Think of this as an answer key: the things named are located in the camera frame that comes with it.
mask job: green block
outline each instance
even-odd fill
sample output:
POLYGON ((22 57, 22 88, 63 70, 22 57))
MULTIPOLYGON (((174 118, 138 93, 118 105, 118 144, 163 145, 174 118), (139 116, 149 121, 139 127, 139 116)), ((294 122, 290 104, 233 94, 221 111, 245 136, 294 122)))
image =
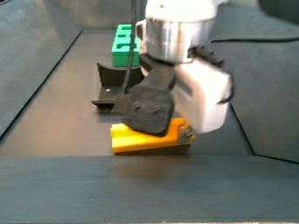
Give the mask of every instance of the green block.
MULTIPOLYGON (((134 50, 134 63, 135 67, 139 66, 139 44, 141 39, 135 38, 135 50, 134 50)), ((130 53, 130 38, 115 38, 115 43, 113 45, 113 60, 115 67, 127 66, 130 53)))
POLYGON ((131 24, 121 24, 117 27, 117 33, 130 33, 133 31, 133 25, 131 24))
MULTIPOLYGON (((121 24, 117 28, 115 42, 113 45, 113 61, 115 67, 127 66, 129 53, 130 53, 130 42, 131 42, 131 24, 121 24)), ((135 38, 135 50, 134 50, 134 64, 139 66, 139 45, 141 39, 135 38)))

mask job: yellow object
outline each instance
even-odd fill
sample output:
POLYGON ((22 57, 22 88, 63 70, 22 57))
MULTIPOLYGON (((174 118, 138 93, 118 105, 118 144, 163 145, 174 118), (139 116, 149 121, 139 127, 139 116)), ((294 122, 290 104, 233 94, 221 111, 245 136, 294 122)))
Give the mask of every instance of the yellow object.
POLYGON ((195 136, 191 132, 186 135, 190 124, 185 118, 174 118, 170 123, 169 133, 165 137, 151 136, 131 130, 123 123, 113 124, 113 148, 115 153, 141 151, 191 144, 195 136))

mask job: gray wall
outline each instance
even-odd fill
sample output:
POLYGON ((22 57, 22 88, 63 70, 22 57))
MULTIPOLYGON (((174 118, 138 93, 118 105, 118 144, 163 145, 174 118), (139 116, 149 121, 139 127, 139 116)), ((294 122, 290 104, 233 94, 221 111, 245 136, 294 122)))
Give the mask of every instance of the gray wall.
POLYGON ((81 31, 50 0, 0 4, 0 137, 81 31))
MULTIPOLYGON (((111 30, 131 23, 130 0, 54 0, 85 30, 111 30)), ((146 0, 137 1, 138 20, 145 18, 146 0)))

